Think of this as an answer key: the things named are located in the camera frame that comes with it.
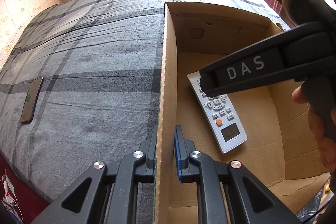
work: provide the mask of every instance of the plaid fabric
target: plaid fabric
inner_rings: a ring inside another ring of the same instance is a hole
[[[157,123],[166,1],[226,5],[289,27],[263,0],[73,0],[41,12],[0,72],[0,150],[48,201],[97,160],[121,160]],[[34,120],[20,116],[44,77]],[[139,186],[138,223],[154,186]]]

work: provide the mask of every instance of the white remote control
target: white remote control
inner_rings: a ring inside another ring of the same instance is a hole
[[[207,97],[200,87],[200,73],[187,75],[208,119],[222,153],[227,153],[247,140],[245,130],[227,94]]]

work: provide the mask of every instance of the hand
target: hand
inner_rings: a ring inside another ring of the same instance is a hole
[[[298,104],[308,103],[301,92],[301,87],[293,91],[292,99]],[[336,124],[336,106],[331,110],[331,118],[334,124]],[[315,136],[322,164],[327,167],[330,172],[333,172],[336,169],[336,144],[332,139],[324,136],[325,124],[323,120],[314,113],[312,106],[308,112],[308,126]]]

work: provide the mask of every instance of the white button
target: white button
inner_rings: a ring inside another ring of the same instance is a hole
[[[225,100],[226,100],[225,95],[222,95],[222,96],[220,97],[220,99],[222,100],[223,103],[225,103]]]
[[[225,104],[220,104],[220,105],[218,105],[218,106],[215,106],[215,107],[213,108],[213,110],[221,110],[224,106],[225,106]]]
[[[212,108],[212,102],[210,102],[210,101],[207,101],[207,106],[208,106],[208,108]]]
[[[219,99],[215,99],[215,100],[213,101],[213,104],[214,104],[215,106],[219,105],[220,103],[221,103],[221,101],[220,101]]]

